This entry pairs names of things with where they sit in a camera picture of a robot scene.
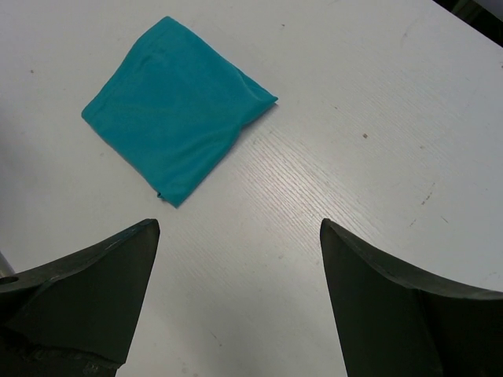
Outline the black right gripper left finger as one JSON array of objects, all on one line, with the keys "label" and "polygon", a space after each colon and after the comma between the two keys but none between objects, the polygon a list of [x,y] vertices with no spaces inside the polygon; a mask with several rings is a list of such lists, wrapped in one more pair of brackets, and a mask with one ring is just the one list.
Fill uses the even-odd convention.
[{"label": "black right gripper left finger", "polygon": [[1,262],[1,374],[114,376],[127,361],[160,240],[145,219],[15,273]]}]

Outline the teal t-shirt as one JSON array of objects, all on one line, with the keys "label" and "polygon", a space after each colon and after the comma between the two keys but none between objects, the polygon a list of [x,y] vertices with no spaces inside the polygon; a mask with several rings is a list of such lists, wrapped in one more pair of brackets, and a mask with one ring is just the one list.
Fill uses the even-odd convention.
[{"label": "teal t-shirt", "polygon": [[82,117],[158,197],[178,207],[276,100],[164,17],[133,44]]}]

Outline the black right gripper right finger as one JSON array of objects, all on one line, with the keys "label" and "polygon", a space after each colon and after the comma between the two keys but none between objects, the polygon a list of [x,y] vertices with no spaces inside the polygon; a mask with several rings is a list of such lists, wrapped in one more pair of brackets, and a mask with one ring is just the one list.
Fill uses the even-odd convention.
[{"label": "black right gripper right finger", "polygon": [[501,375],[501,292],[420,269],[330,219],[320,241],[349,376]]}]

